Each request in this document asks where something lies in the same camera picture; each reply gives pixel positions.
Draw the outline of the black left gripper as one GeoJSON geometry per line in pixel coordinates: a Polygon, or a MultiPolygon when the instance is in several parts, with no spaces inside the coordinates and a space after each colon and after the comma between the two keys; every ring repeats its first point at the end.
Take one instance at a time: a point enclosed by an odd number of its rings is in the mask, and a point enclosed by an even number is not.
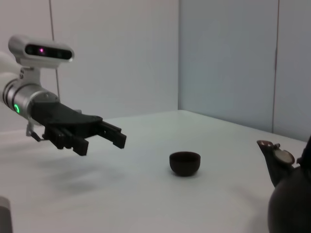
{"type": "Polygon", "coordinates": [[[123,149],[126,135],[121,128],[103,121],[100,116],[84,115],[60,102],[35,101],[31,107],[33,120],[45,127],[43,138],[52,142],[59,150],[72,149],[86,156],[89,138],[96,128],[97,135],[123,149]]]}

